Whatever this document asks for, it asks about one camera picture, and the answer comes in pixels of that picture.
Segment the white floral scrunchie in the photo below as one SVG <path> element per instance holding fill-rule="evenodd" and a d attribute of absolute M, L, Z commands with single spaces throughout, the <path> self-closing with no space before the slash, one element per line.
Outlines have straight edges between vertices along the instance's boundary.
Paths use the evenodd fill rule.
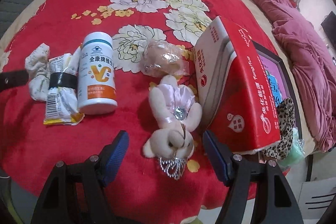
<path fill-rule="evenodd" d="M 46 102 L 50 84 L 50 47 L 41 43 L 25 59 L 25 69 L 29 75 L 29 93 L 33 100 Z"/>

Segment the small green tissue pack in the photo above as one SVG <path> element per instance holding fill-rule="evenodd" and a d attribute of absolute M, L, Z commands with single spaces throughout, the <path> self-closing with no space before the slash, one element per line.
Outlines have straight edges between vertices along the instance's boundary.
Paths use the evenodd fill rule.
<path fill-rule="evenodd" d="M 288 156 L 285 159 L 278 161 L 279 166 L 282 170 L 287 170 L 305 159 L 305 152 L 303 149 L 304 144 L 305 141 L 299 137 L 298 128 L 294 127 L 293 143 L 291 146 L 291 150 L 289 151 Z"/>

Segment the leopard print scrunchie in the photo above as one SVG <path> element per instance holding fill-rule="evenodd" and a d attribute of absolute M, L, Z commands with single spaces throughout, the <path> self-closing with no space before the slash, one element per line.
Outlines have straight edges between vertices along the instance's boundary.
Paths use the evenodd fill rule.
<path fill-rule="evenodd" d="M 262 151 L 262 155 L 276 160 L 285 159 L 293 144 L 293 128 L 295 126 L 295 109 L 293 100 L 288 97 L 277 107 L 280 129 L 280 142 Z"/>

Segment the cream plush bear with crown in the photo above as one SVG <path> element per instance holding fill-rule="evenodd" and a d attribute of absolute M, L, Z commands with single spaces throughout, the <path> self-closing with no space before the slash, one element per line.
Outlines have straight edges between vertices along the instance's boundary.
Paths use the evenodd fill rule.
<path fill-rule="evenodd" d="M 158 129 L 143 145 L 142 153 L 147 158 L 156 157 L 163 173 L 179 180 L 194 153 L 192 132 L 201 122 L 202 107 L 194 92 L 178 84 L 172 75 L 164 76 L 148 98 Z"/>

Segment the taped white snack packet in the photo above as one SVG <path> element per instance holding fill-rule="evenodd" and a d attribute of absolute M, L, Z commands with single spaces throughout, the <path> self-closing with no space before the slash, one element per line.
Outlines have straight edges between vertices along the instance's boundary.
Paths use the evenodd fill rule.
<path fill-rule="evenodd" d="M 84 119 L 78 109 L 77 83 L 81 48 L 49 60 L 50 83 L 44 125 L 77 125 Z"/>

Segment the white vitamin bottle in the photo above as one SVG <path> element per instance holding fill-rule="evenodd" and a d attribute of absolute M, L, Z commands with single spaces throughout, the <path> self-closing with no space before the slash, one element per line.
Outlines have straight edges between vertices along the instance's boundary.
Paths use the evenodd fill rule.
<path fill-rule="evenodd" d="M 117 108 L 112 38 L 92 32 L 82 43 L 78 70 L 77 105 L 85 115 L 111 113 Z"/>

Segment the red floral blanket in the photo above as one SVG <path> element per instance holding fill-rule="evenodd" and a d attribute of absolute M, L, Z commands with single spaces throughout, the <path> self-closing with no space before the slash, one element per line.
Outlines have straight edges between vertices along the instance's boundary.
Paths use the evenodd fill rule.
<path fill-rule="evenodd" d="M 216 179 L 200 140 L 179 180 L 167 177 L 142 146 L 157 128 L 148 93 L 158 80 L 143 75 L 139 61 L 149 39 L 180 46 L 193 63 L 192 47 L 216 17 L 245 28 L 274 50 L 268 35 L 241 0 L 47 0 L 10 42 L 5 71 L 24 67 L 41 43 L 51 57 L 73 52 L 95 31 L 113 39 L 117 109 L 88 115 L 78 125 L 46 126 L 45 104 L 26 86 L 1 93 L 1 168 L 23 189 L 39 195 L 58 160 L 73 164 L 101 151 L 120 130 L 130 143 L 106 196 L 115 214 L 142 223 L 184 223 L 201 207 L 221 206 L 227 189 Z"/>

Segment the red tissue box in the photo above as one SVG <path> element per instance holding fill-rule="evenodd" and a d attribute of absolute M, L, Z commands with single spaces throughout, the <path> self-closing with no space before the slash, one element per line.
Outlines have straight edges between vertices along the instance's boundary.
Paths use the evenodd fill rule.
<path fill-rule="evenodd" d="M 193 49 L 202 118 L 232 152 L 255 154 L 280 142 L 277 110 L 248 32 L 217 16 Z"/>

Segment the pink quilt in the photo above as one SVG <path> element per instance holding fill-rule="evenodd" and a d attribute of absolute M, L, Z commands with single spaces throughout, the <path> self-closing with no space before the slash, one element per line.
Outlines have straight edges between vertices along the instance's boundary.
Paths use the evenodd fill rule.
<path fill-rule="evenodd" d="M 335 65 L 313 25 L 289 0 L 253 0 L 273 24 L 273 36 L 291 62 L 302 108 L 315 146 L 335 146 Z"/>

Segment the bagged peach sponge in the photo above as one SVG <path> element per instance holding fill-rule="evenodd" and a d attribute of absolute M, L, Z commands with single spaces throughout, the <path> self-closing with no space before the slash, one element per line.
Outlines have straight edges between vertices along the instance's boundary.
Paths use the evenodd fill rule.
<path fill-rule="evenodd" d="M 150 40 L 140 61 L 141 72 L 155 78 L 188 76 L 189 63 L 182 53 L 183 49 L 171 43 Z"/>

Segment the wall mounted television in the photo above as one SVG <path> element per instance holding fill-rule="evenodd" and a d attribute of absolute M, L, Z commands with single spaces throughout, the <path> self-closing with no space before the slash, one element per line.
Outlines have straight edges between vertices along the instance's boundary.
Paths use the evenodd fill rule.
<path fill-rule="evenodd" d="M 336 47 L 336 15 L 331 11 L 328 16 L 322 21 L 321 26 L 326 34 L 329 42 Z"/>

